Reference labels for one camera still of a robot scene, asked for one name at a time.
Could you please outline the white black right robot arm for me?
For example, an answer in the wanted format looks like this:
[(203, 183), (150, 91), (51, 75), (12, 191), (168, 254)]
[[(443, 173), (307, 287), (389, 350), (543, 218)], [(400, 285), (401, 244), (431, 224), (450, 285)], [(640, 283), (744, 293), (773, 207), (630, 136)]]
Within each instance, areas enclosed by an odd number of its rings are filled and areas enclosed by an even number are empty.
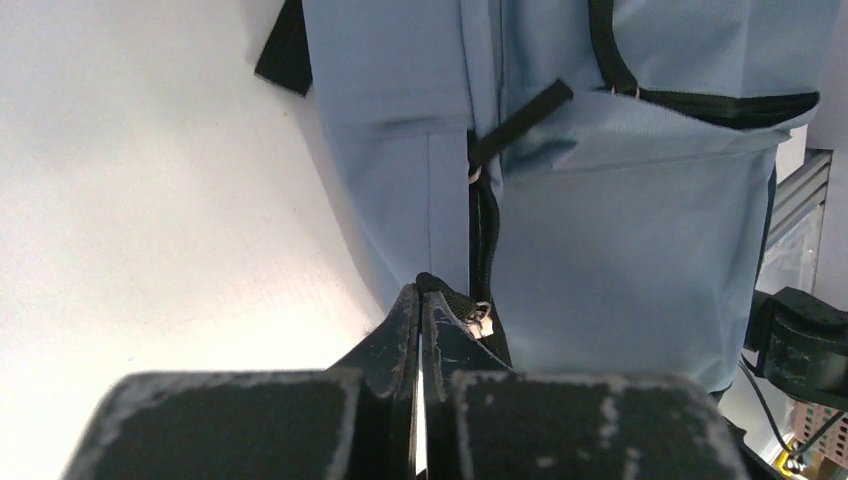
[(847, 313), (791, 287), (756, 291), (743, 348), (753, 373), (794, 400), (847, 409)]

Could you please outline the blue student backpack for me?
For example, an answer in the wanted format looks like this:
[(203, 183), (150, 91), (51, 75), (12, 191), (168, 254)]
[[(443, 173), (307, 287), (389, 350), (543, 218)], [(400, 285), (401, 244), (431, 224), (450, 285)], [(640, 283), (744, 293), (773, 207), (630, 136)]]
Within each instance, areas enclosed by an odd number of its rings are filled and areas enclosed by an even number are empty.
[(839, 10), (288, 1), (256, 71), (314, 95), (385, 296), (429, 272), (520, 371), (719, 392)]

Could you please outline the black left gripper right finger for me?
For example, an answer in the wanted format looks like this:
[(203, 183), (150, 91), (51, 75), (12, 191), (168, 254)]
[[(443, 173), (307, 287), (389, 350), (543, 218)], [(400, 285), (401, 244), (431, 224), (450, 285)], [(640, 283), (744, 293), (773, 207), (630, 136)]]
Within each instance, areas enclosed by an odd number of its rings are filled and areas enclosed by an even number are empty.
[(521, 374), (438, 293), (421, 303), (432, 479), (744, 479), (699, 387), (656, 374)]

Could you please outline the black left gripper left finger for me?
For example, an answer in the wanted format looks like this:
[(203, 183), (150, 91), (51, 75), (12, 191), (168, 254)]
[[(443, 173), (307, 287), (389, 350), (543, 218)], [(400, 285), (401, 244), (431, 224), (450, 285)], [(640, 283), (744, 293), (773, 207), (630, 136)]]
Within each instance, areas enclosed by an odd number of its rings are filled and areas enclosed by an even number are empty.
[(420, 294), (318, 371), (144, 372), (101, 401), (68, 479), (412, 479)]

